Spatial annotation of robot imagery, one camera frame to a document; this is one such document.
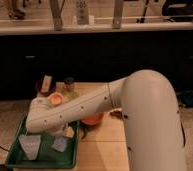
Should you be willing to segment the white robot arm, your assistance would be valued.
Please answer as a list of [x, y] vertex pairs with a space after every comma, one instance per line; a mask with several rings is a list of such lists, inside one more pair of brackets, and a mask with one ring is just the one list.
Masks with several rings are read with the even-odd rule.
[[187, 171], [176, 93], [158, 71], [136, 71], [58, 107], [36, 97], [26, 128], [30, 133], [57, 135], [65, 123], [115, 108], [122, 110], [130, 171]]

